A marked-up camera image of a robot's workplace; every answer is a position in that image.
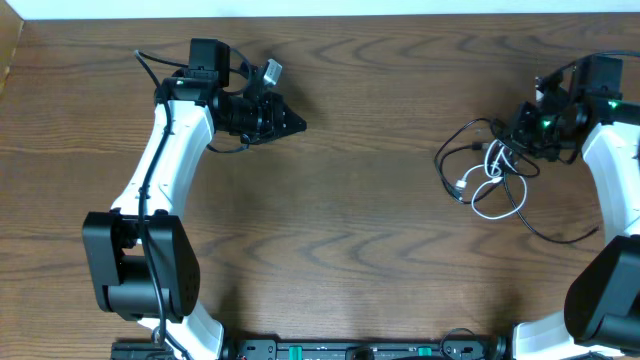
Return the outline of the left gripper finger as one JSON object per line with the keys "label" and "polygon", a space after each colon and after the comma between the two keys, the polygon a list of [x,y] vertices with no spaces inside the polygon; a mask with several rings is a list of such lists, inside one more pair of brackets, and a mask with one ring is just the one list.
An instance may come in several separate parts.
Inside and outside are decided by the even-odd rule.
{"label": "left gripper finger", "polygon": [[273,143],[275,141],[279,141],[281,139],[285,139],[291,136],[294,136],[296,134],[299,134],[299,131],[297,132],[277,132],[277,133],[271,133],[268,135],[263,136],[260,141],[259,144],[263,145],[263,144],[270,144]]}
{"label": "left gripper finger", "polygon": [[282,119],[284,133],[299,133],[307,129],[307,122],[291,110],[288,105],[284,105],[283,107]]}

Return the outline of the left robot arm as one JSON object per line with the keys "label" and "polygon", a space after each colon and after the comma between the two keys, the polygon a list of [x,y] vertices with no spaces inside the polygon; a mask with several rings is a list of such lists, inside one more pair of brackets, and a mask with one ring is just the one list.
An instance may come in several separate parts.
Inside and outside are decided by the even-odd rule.
{"label": "left robot arm", "polygon": [[240,149],[303,132],[276,91],[281,65],[243,60],[216,39],[195,38],[189,57],[155,81],[153,130],[123,192],[89,213],[82,240],[99,308],[136,322],[147,343],[114,343],[115,359],[232,359],[223,325],[199,299],[200,267],[182,224],[201,156],[217,133]]}

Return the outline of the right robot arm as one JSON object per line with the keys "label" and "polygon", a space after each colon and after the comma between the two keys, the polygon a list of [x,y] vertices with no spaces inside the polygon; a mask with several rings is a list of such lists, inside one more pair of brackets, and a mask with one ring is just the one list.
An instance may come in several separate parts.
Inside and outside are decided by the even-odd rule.
{"label": "right robot arm", "polygon": [[535,158],[582,158],[598,195],[605,246],[561,311],[515,326],[515,359],[639,354],[639,106],[621,92],[624,50],[586,55],[536,81],[499,140]]}

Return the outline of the cardboard box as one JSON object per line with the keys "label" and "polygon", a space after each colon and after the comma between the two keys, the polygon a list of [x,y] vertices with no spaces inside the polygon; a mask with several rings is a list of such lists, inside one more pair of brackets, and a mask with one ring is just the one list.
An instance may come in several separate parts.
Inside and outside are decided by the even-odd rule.
{"label": "cardboard box", "polygon": [[0,76],[1,91],[4,91],[24,27],[24,20],[6,0],[1,0],[0,26]]}

